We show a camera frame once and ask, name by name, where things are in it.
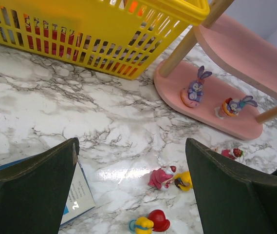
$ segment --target yellow plastic basket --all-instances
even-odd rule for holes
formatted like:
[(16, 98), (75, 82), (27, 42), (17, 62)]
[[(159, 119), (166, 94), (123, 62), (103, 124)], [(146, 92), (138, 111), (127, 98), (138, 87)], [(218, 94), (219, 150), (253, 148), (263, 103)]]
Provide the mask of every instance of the yellow plastic basket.
[(0, 0), (0, 43), (135, 79), (208, 14), (207, 0)]

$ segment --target bunny ear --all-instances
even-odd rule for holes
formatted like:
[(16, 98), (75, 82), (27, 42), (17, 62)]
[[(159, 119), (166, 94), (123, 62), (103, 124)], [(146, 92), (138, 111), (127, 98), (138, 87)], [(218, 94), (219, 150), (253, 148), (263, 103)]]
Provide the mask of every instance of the bunny ear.
[(257, 102), (255, 102), (254, 100), (249, 100), (249, 101), (246, 101), (245, 102), (245, 104), (249, 104), (249, 105), (251, 105), (251, 106), (255, 106), (255, 107), (257, 107), (258, 105), (257, 105)]
[(250, 100), (252, 100), (252, 99), (253, 99), (253, 96), (245, 96), (244, 98), (242, 98), (241, 101), (247, 102), (247, 101), (250, 101)]
[(212, 75), (212, 72), (204, 72), (203, 74), (202, 74), (202, 76), (200, 77), (200, 79), (205, 79), (205, 78), (207, 78), (207, 77), (209, 77), (209, 76), (211, 76)]
[(199, 69), (198, 69), (198, 78), (200, 78), (202, 76), (202, 73), (204, 72), (204, 66), (201, 66)]

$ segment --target pink toy figurine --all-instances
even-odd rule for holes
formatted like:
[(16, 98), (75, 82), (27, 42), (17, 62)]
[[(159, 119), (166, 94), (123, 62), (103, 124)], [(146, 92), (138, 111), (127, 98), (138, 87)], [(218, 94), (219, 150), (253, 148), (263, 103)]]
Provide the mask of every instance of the pink toy figurine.
[(165, 191), (173, 182), (175, 172), (175, 166), (161, 167), (158, 170), (153, 170), (148, 185)]
[(205, 78), (212, 75), (212, 72), (203, 72), (204, 66), (201, 66), (198, 69), (197, 80), (194, 80), (190, 83), (188, 91), (183, 89), (181, 91), (181, 99), (183, 103), (191, 108), (200, 105), (203, 97), (203, 84), (205, 82)]

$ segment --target red berry figurine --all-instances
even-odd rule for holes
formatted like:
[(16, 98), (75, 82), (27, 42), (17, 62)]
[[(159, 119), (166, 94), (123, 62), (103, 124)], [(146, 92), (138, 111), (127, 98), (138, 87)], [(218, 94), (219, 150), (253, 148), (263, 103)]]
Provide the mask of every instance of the red berry figurine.
[(223, 150), (222, 155), (225, 157), (231, 158), (232, 160), (235, 160), (238, 157), (241, 157), (243, 155), (243, 151), (238, 148), (234, 148), (231, 150)]

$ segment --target red object in basket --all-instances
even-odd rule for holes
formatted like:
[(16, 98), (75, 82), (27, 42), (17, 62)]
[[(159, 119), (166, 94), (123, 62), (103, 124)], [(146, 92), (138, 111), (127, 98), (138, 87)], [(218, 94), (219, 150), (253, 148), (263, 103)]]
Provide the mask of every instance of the red object in basket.
[[(24, 15), (24, 17), (25, 17), (26, 31), (27, 32), (31, 32), (32, 29), (31, 29), (31, 25), (30, 25), (30, 17), (28, 15)], [(40, 35), (40, 22), (36, 18), (34, 19), (34, 25), (35, 25), (35, 34)], [(48, 24), (48, 22), (46, 22), (44, 20), (43, 21), (43, 35), (46, 38), (50, 38), (50, 35), (49, 35), (49, 26), (50, 25)], [(53, 27), (52, 28), (52, 35), (51, 35), (52, 39), (57, 40), (57, 27), (58, 27), (58, 25), (52, 24), (52, 27)], [(71, 31), (71, 30), (69, 30), (68, 32), (67, 31), (68, 30), (65, 27), (61, 27), (60, 42), (65, 43), (66, 33), (70, 33), (69, 39), (68, 39), (68, 44), (69, 45), (73, 45), (73, 43), (74, 43), (74, 31)], [(28, 35), (27, 38), (28, 38), (30, 49), (33, 49), (34, 48), (34, 43), (33, 43), (32, 36)], [(37, 43), (37, 50), (38, 51), (42, 51), (42, 48), (41, 48), (41, 39), (40, 38), (36, 38), (36, 43)], [(78, 35), (78, 38), (77, 38), (76, 45), (77, 46), (80, 45), (80, 43), (79, 43), (79, 35)], [(47, 40), (44, 40), (44, 52), (46, 54), (52, 53), (52, 55), (56, 55), (56, 48), (57, 48), (57, 44), (52, 42), (52, 51), (49, 52), (49, 42)], [(71, 52), (72, 52), (72, 49), (71, 48), (67, 48), (67, 55), (68, 56), (71, 55)], [(62, 57), (63, 55), (64, 55), (64, 46), (60, 45), (59, 46), (58, 56)], [(77, 55), (78, 55), (78, 51), (75, 50), (74, 51), (74, 56), (73, 56), (73, 61), (76, 61)]]

